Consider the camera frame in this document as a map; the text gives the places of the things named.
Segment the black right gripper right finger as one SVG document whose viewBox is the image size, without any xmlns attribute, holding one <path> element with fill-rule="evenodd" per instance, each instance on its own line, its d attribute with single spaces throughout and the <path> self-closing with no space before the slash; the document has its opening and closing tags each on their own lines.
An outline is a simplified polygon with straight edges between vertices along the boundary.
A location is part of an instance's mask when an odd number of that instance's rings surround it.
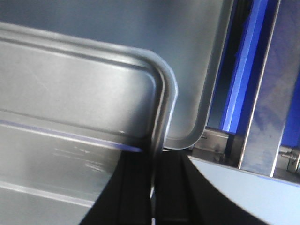
<svg viewBox="0 0 300 225">
<path fill-rule="evenodd" d="M 158 225 L 263 225 L 215 188 L 186 154 L 161 153 L 156 174 Z"/>
</svg>

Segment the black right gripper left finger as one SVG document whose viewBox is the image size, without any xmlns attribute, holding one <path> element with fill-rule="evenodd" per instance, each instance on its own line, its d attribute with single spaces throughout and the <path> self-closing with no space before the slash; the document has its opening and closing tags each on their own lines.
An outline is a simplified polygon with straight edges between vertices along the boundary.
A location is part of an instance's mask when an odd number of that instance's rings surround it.
<svg viewBox="0 0 300 225">
<path fill-rule="evenodd" d="M 148 154 L 121 153 L 113 175 L 80 224 L 151 224 Z"/>
</svg>

